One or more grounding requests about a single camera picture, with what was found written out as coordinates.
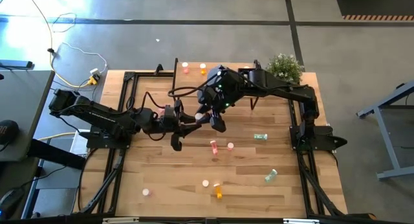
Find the wooden tabletop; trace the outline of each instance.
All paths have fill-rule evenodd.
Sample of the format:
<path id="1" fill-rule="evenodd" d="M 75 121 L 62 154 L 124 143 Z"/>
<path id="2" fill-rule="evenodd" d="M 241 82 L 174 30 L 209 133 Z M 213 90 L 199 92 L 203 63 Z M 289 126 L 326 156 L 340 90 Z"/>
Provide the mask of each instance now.
<path id="1" fill-rule="evenodd" d="M 179 63 L 175 87 L 198 86 L 206 80 L 200 73 L 200 63 L 188 63 L 190 72 L 185 74 Z M 207 71 L 218 63 L 206 63 Z M 251 63 L 224 63 L 237 69 L 251 67 Z M 117 108 L 125 71 L 109 71 L 101 104 Z M 315 88 L 320 117 L 317 125 L 325 125 L 325 111 L 315 73 L 303 73 L 302 83 Z M 140 78 L 135 107 L 149 91 L 160 105 L 173 104 L 167 97 L 172 78 Z M 182 98 L 184 111 L 190 115 L 198 108 L 195 97 Z M 146 107 L 158 111 L 149 99 Z M 209 124 L 188 135 L 182 151 L 170 146 L 170 136 L 152 141 L 143 133 L 133 137 L 127 151 L 120 184 L 117 216 L 160 217 L 229 217 L 229 218 L 300 218 L 305 217 L 305 207 L 300 183 L 296 154 L 291 150 L 290 114 L 287 101 L 277 97 L 260 98 L 250 110 L 248 98 L 242 98 L 235 107 L 222 115 L 227 131 L 219 133 Z M 268 140 L 254 140 L 256 133 L 267 134 Z M 214 156 L 210 141 L 216 140 L 219 153 Z M 233 151 L 226 145 L 234 143 Z M 85 206 L 96 193 L 104 176 L 108 150 L 97 150 L 90 158 L 82 180 L 82 205 Z M 347 212 L 345 200 L 332 155 L 315 152 L 321 187 L 334 204 Z M 265 176 L 272 169 L 278 171 L 270 183 Z M 202 181 L 210 186 L 203 187 Z M 222 184 L 223 198 L 217 199 L 213 184 Z M 142 189 L 151 191 L 149 197 Z M 112 185 L 107 204 L 112 196 Z M 310 190 L 312 207 L 316 210 L 314 192 Z"/>

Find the white cap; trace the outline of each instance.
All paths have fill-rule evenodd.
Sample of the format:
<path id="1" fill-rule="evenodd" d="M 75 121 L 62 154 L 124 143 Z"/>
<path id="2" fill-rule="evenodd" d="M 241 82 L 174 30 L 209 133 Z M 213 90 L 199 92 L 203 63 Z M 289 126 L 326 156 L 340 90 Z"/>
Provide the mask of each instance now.
<path id="1" fill-rule="evenodd" d="M 203 180 L 202 181 L 202 185 L 205 187 L 205 188 L 207 188 L 208 187 L 208 184 L 209 184 L 209 182 L 208 182 L 208 180 Z"/>
<path id="2" fill-rule="evenodd" d="M 195 118 L 195 120 L 200 120 L 203 116 L 204 115 L 201 114 L 201 113 L 196 113 L 195 116 L 194 116 L 194 118 Z"/>
<path id="3" fill-rule="evenodd" d="M 148 196 L 149 195 L 149 189 L 148 188 L 142 189 L 142 195 Z"/>

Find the green plant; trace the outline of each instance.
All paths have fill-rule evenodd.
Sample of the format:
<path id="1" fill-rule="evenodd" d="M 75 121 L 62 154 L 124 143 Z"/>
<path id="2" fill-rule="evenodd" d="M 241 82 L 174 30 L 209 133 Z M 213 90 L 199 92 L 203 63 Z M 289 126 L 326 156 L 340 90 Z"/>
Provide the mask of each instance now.
<path id="1" fill-rule="evenodd" d="M 279 54 L 270 59 L 266 70 L 280 80 L 299 84 L 303 67 L 293 55 Z"/>

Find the gray floor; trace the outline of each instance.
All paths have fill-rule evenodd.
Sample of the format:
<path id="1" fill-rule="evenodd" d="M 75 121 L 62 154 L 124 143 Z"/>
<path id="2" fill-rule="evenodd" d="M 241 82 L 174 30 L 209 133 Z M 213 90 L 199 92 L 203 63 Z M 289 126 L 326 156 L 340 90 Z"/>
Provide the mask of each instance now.
<path id="1" fill-rule="evenodd" d="M 285 0 L 46 0 L 49 7 L 36 1 L 49 17 L 73 11 L 78 17 L 99 19 L 288 19 Z M 335 0 L 292 4 L 297 21 L 343 21 Z M 30 0 L 4 0 L 0 14 L 38 16 Z M 327 119 L 335 134 L 349 141 L 337 155 L 348 211 L 408 223 L 414 220 L 414 175 L 377 181 L 376 172 L 391 169 L 391 163 L 376 120 L 359 120 L 355 113 L 414 78 L 412 32 L 413 28 L 392 27 L 298 28 L 305 68 L 317 72 Z M 49 35 L 41 19 L 0 23 L 0 39 L 2 58 L 32 60 L 36 69 L 49 68 Z M 66 41 L 99 52 L 110 69 L 154 69 L 158 63 L 172 69 L 175 57 L 189 62 L 258 59 L 266 64 L 272 55 L 294 52 L 289 27 L 277 26 L 76 25 L 54 34 L 54 41 L 55 48 Z M 102 66 L 99 58 L 64 45 L 55 61 L 55 68 L 75 84 Z M 83 94 L 91 97 L 91 92 Z M 414 103 L 414 96 L 408 102 Z M 79 128 L 88 127 L 67 119 Z M 65 131 L 72 129 L 45 109 L 35 137 Z M 68 192 L 44 191 L 36 209 L 45 215 L 67 213 L 72 202 Z M 62 203 L 50 204 L 48 197 L 61 197 Z"/>

